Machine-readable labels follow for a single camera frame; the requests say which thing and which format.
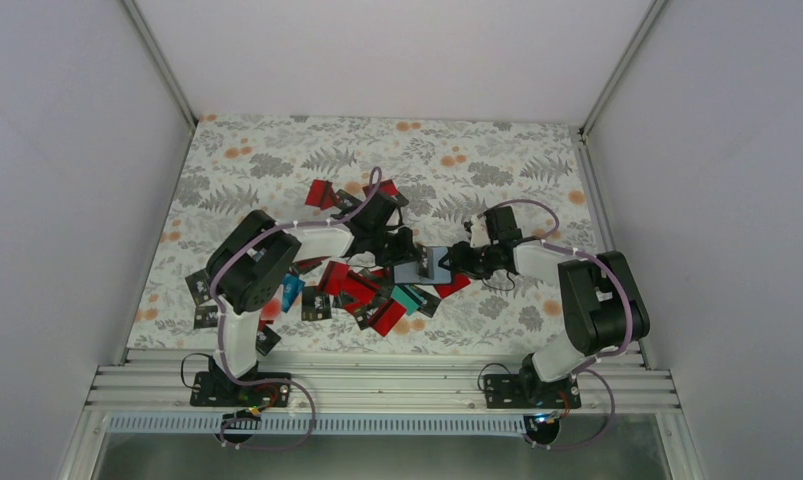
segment white enclosure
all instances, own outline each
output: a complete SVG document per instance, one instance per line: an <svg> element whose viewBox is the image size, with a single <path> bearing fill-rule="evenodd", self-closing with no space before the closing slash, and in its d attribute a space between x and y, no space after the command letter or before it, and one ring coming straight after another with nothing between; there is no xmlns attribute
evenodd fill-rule
<svg viewBox="0 0 803 480"><path fill-rule="evenodd" d="M580 125L650 0L139 0L196 115Z"/></svg>
<svg viewBox="0 0 803 480"><path fill-rule="evenodd" d="M57 475L190 136L118 2L0 1L0 479Z"/></svg>
<svg viewBox="0 0 803 480"><path fill-rule="evenodd" d="M706 473L803 478L803 2L670 2L590 145Z"/></svg>

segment metal extrusion bar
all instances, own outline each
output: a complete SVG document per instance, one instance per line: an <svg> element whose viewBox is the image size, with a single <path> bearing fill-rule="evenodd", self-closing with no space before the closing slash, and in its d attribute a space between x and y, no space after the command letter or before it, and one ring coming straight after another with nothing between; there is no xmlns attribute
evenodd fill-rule
<svg viewBox="0 0 803 480"><path fill-rule="evenodd" d="M190 350L130 350L121 367L101 367L92 384L87 410L199 411L189 405L189 390L180 382L180 361ZM518 371L521 356L374 355L275 352L261 360L263 371L292 374L310 390L323 414L536 414L544 410L488 410L476 381L490 362ZM206 370L203 360L190 358L187 379ZM623 413L678 412L680 405L669 372L644 369L639 350L605 359L597 370L610 382L616 409ZM606 413L604 386L588 375L578 378L583 407L576 414ZM228 412L232 408L206 408ZM309 406L293 389L292 413Z"/></svg>
<svg viewBox="0 0 803 480"><path fill-rule="evenodd" d="M95 474L110 423L107 412L83 411L60 468L60 480L89 480Z"/></svg>
<svg viewBox="0 0 803 480"><path fill-rule="evenodd" d="M656 418L671 478L673 480L702 480L704 475L683 412L679 414L658 413Z"/></svg>
<svg viewBox="0 0 803 480"><path fill-rule="evenodd" d="M593 232L597 239L599 251L615 250L616 244L613 241L613 234L610 230L610 218L605 209L605 202L601 196L601 189L598 185L598 178L589 155L589 149L581 138L578 128L570 127L569 134L572 139L572 146L575 149L575 157L578 159L578 173L587 194L587 207L592 219Z"/></svg>
<svg viewBox="0 0 803 480"><path fill-rule="evenodd" d="M581 128L584 135L588 135L593 127L595 127L598 118L601 116L601 112L604 111L604 107L607 106L607 102L610 101L610 97L613 95L613 92L616 90L625 72L628 71L628 68L633 63L637 52L639 52L639 49L645 44L648 34L651 33L651 30L657 24L657 19L660 17L660 14L663 13L663 9L666 8L667 3L669 3L669 0L654 0L646 10L642 21L637 27L636 32L634 32L634 36L631 37L628 47L622 54L622 58L619 59L619 63L616 64L613 73L610 74L610 78L607 79L604 88L601 89L601 94L598 96L598 99L596 99L595 104L593 104Z"/></svg>
<svg viewBox="0 0 803 480"><path fill-rule="evenodd" d="M151 32L148 22L142 15L142 11L139 9L135 0L118 0L118 3L124 8L130 23L132 23L133 27L136 29L139 40L144 45L145 50L147 50L148 56L154 63L154 67L157 69L157 73L159 73L163 83L165 83L172 100L174 100L175 106L180 110L180 114L194 133L196 123L195 115L192 114L189 101L186 100L186 95L183 94L183 90L180 88L177 78L171 71L171 67L168 66L165 55L163 55L156 38L154 38L154 34Z"/></svg>

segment purple cable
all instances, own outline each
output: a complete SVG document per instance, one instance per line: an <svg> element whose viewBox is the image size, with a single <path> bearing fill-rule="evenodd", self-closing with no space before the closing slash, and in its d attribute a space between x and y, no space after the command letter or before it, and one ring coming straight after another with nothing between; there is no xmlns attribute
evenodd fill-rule
<svg viewBox="0 0 803 480"><path fill-rule="evenodd" d="M240 248L235 254L233 254L233 256L230 257L230 259L227 262L225 262L224 265L219 269L218 273L215 274L215 276L213 277L212 281L210 282L210 292L213 295L213 300L215 301L215 304L218 307L218 312L219 312L218 335L217 336L218 336L218 350L219 350L220 355L221 355L221 363L222 363L221 367L222 367L222 370L224 371L225 375L227 375L227 378L231 382L233 382L234 384L239 385L239 386L243 386L243 387L253 387L253 386L257 386L257 385L265 385L265 384L268 384L268 383L284 383L286 385L291 385L291 386L297 388L298 390L300 390L301 392L303 392L304 396L307 397L307 401L310 402L310 423L309 423L309 426L307 428L306 433L304 433L304 435L297 442L295 442L295 443L293 443L291 445L285 445L285 446L282 446L282 447L249 447L249 446L245 446L244 448L246 450L265 451L265 452L283 452L283 451L286 451L286 450L291 450L291 449L300 447L301 445L304 444L304 442L307 441L307 439L310 438L310 436L313 434L313 430L315 429L315 424L316 424L316 404L313 401L313 397L310 396L310 393L307 391L307 389L305 389L298 382L294 382L292 380L281 379L281 378L266 379L266 380L255 380L255 381L251 381L251 382L246 382L246 381L243 381L243 380L240 380L240 379L236 378L236 376L233 375L233 372L230 370L230 367L227 365L227 354L224 351L224 324L227 321L227 315L224 312L227 311L227 309L224 306L224 302L221 300L219 295L216 293L216 292L218 292L218 284L219 284L219 282L221 282L221 278L224 276L224 274L227 273L227 271L230 270L231 267L233 267L233 265L237 262L237 260L239 260L242 257L242 255L245 255L248 252L248 250L254 248L256 245L258 245L260 242L262 242L264 239L266 239L269 235L273 235L273 234L275 234L275 233L277 233L277 232L279 232L281 230L287 229L287 228L293 228L293 227L298 227L298 226L301 226L301 227L321 227L321 226L324 226L324 225L333 226L333 225L339 225L339 224L342 224L342 223L345 223L345 222L351 220L357 214L359 214L363 210L363 208L366 207L366 204L368 204L371 201L371 199L374 198L374 196L377 194L377 192L378 192L377 185L381 182L382 178L383 178L383 172L381 171L380 167L374 167L372 169L372 171L371 171L371 174L369 175L369 192L366 195L366 199L363 200L363 203L358 205L357 208L355 208L348 215L345 215L344 217L342 217L339 220L330 220L330 219L328 219L326 221L319 220L319 221L310 221L310 222L297 222L297 224L295 222L287 223L287 224L279 224L279 225L275 225L274 227L272 227L272 228L260 233L259 235L254 237L251 241L246 243L242 248ZM229 425L231 425L233 423L236 423L234 420L235 421L240 421L242 419L238 419L238 420L237 419L232 419L232 420L222 424L221 440L222 440L222 444L223 445L224 444L229 444L229 445L233 445L233 446L238 445L238 444L234 444L234 443L231 443L231 442L228 442L228 441L224 440L224 430Z"/></svg>
<svg viewBox="0 0 803 480"><path fill-rule="evenodd" d="M546 204L544 204L542 202L538 202L536 200L531 200L529 198L516 198L516 199L513 199L513 200L507 200L507 201L501 202L501 203L499 203L498 205L496 205L496 206L494 206L492 208L503 207L504 205L511 205L511 204L514 204L514 203L529 203L531 205L536 205L537 207L540 207L540 208L544 209L546 212L548 212L551 215L551 217L554 219L554 227L551 230L549 230L549 231L545 232L544 234L542 234L542 236L539 236L537 238L539 238L541 240L542 239L546 239L546 238L548 238L549 235L551 235L552 233L556 232L557 229L560 228L560 217L558 217L557 214L554 213L554 210L551 207L549 207L548 205L546 205Z"/></svg>
<svg viewBox="0 0 803 480"><path fill-rule="evenodd" d="M566 451L566 450L573 450L575 448L586 447L587 445L591 444L592 442L594 442L594 441L598 440L599 438L601 438L602 436L604 436L604 434L607 433L607 430L610 429L610 425L613 424L613 418L616 416L616 400L613 398L613 389L610 388L610 384L607 383L607 380L605 380L604 377L602 377L595 370L590 370L590 369L586 368L586 369L584 369L584 372L590 373L592 375L595 375L595 377L598 378L599 380L601 380L601 383L604 384L604 388L607 389L607 395L610 397L610 415L608 415L607 419L604 420L604 425L601 426L601 429L598 431L598 433L596 433L595 435L593 435L589 439L584 440L583 442L572 444L572 445L546 445L545 446L546 450L552 450L552 451L555 451L555 452L557 452L557 451L562 452L562 451ZM525 438L525 441L530 443L533 447L536 447L536 442L531 440L531 438L527 434L524 434L523 436Z"/></svg>

